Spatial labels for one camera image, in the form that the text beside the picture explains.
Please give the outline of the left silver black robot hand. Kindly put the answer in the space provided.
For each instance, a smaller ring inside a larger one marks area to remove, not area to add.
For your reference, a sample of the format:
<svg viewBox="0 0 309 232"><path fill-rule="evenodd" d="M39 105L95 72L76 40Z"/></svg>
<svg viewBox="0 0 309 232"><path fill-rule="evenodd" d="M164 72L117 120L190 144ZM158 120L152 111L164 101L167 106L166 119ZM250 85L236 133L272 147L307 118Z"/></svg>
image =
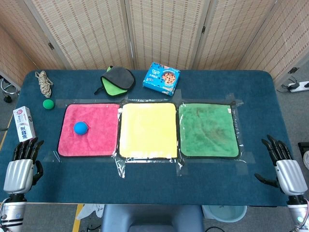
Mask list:
<svg viewBox="0 0 309 232"><path fill-rule="evenodd" d="M43 166L37 156L44 141L38 138L20 142L9 162L3 190L8 194L26 194L43 176Z"/></svg>

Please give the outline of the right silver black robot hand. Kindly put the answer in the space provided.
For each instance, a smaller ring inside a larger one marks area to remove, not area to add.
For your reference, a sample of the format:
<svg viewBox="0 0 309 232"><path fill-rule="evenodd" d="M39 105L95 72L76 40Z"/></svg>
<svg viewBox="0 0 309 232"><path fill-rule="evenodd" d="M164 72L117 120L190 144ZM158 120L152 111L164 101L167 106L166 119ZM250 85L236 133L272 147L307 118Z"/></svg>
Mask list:
<svg viewBox="0 0 309 232"><path fill-rule="evenodd" d="M277 177L276 180L269 180L255 173L255 178L263 184L280 188L287 196L304 194L308 186L298 162L292 158L287 145L269 134L267 140L261 141L268 150Z"/></svg>

